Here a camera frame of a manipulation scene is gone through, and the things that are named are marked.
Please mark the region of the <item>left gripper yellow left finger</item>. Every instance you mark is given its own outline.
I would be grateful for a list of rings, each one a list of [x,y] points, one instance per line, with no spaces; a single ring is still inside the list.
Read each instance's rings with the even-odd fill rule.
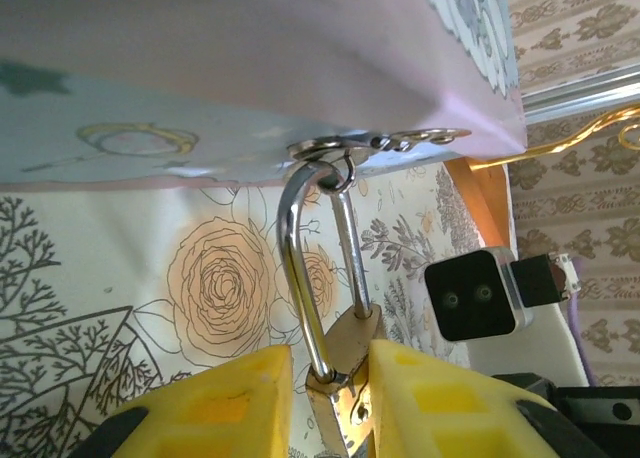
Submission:
[[[292,354],[274,345],[137,397],[82,443],[82,458],[287,458]]]

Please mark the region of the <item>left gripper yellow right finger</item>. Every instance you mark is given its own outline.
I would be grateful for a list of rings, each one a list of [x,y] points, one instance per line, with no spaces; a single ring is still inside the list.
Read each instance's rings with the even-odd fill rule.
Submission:
[[[606,458],[544,398],[386,339],[369,346],[373,458]]]

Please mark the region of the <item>silver brass padlock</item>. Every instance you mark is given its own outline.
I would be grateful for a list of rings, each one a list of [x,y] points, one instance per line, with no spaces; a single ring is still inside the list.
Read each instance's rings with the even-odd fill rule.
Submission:
[[[327,331],[300,235],[304,200],[313,185],[330,196],[352,297],[352,305]],[[382,309],[368,294],[348,188],[348,180],[335,166],[306,162],[286,183],[277,211],[284,274],[310,356],[307,397],[324,446],[340,458],[353,458],[373,437],[369,349],[373,340],[386,336]]]

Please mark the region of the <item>brown wooden stand base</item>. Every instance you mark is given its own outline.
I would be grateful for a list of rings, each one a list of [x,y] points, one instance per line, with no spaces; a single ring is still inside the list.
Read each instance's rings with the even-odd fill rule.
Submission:
[[[478,169],[473,160],[444,163],[486,246],[514,248],[513,215],[505,167]]]

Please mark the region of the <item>pastel printed cardboard box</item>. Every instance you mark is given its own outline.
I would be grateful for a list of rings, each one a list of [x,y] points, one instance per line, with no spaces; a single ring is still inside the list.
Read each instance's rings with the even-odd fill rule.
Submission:
[[[408,152],[380,134],[459,128]],[[0,0],[0,190],[260,185],[515,155],[507,0]]]

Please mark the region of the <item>aluminium frame rail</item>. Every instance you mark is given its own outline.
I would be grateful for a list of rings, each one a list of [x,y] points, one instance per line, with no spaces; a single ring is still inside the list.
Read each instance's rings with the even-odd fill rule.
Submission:
[[[522,97],[527,126],[640,101],[640,63]]]

